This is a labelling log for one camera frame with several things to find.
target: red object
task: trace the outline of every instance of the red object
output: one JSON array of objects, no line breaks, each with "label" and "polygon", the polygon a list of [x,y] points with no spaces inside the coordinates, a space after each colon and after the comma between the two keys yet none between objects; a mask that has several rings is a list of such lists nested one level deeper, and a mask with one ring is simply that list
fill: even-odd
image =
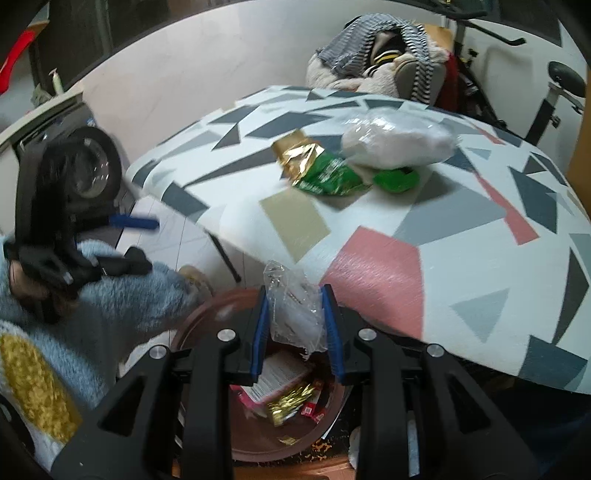
[{"label": "red object", "polygon": [[446,75],[443,86],[439,91],[439,96],[435,102],[435,106],[447,110],[448,112],[457,112],[457,58],[450,54],[445,62]]},{"label": "red object", "polygon": [[321,408],[320,411],[312,417],[312,420],[314,420],[314,422],[318,425],[320,423],[320,420],[322,420],[325,415],[326,410],[324,408]]},{"label": "red object", "polygon": [[31,30],[25,30],[18,37],[17,42],[12,46],[4,65],[2,65],[2,68],[0,69],[0,95],[8,90],[10,74],[12,73],[12,67],[14,67],[16,60],[33,40],[35,40],[35,34]]},{"label": "red object", "polygon": [[423,273],[414,245],[360,226],[320,283],[330,283],[339,303],[363,317],[421,339]]},{"label": "red object", "polygon": [[324,387],[324,382],[322,380],[316,379],[314,380],[314,393],[312,396],[304,403],[304,407],[301,409],[301,414],[304,417],[312,418],[314,413],[316,413],[316,405],[318,404],[318,400],[320,399],[320,394],[322,393],[322,387]]}]

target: green wrapper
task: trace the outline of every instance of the green wrapper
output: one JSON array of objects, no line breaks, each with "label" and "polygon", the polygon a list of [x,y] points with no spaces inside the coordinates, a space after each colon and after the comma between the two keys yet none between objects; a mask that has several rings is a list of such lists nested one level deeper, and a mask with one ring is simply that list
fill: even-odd
[{"label": "green wrapper", "polygon": [[418,173],[409,167],[380,170],[374,175],[374,184],[390,193],[402,193],[418,185]]},{"label": "green wrapper", "polygon": [[316,195],[349,195],[367,188],[345,161],[325,150],[301,130],[273,143],[291,184]]},{"label": "green wrapper", "polygon": [[349,195],[367,188],[342,158],[326,150],[316,157],[296,187],[316,195]]}]

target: washing machine door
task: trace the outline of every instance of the washing machine door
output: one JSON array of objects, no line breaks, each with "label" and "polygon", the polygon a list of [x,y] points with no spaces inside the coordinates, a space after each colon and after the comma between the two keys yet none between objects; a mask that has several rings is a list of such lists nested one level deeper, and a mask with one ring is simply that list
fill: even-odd
[{"label": "washing machine door", "polygon": [[121,159],[115,144],[97,127],[79,127],[70,135],[84,143],[70,161],[68,195],[71,201],[108,202],[121,187]]}]

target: red fabric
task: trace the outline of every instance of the red fabric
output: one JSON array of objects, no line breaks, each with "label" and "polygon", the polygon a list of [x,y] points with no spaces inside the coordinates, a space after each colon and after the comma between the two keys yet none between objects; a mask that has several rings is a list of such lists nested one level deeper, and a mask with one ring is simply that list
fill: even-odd
[{"label": "red fabric", "polygon": [[14,63],[33,40],[35,40],[35,34],[31,30],[25,30],[23,33],[21,33],[16,43],[12,46],[10,52],[8,53],[6,62],[0,69],[0,95],[8,90],[8,82],[10,80],[10,74],[12,73],[12,67],[14,67]]},{"label": "red fabric", "polygon": [[457,58],[450,54],[445,62],[445,81],[439,91],[439,96],[435,102],[435,106],[447,110],[448,112],[457,112]]}]

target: tile floor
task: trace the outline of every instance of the tile floor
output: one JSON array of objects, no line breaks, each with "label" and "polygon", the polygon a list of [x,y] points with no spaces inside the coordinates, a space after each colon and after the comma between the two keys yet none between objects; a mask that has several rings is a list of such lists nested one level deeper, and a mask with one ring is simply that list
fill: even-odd
[{"label": "tile floor", "polygon": [[[124,254],[129,247],[140,247],[152,262],[165,263],[175,270],[183,265],[193,265],[208,276],[216,293],[262,284],[264,265],[222,241],[224,250],[242,277],[242,281],[236,284],[207,233],[160,201],[143,197],[136,202],[132,213],[157,217],[160,229],[156,232],[125,229],[117,244],[120,253]],[[164,332],[138,346],[121,366],[120,373],[127,372],[150,346],[170,345],[174,333]]]}]

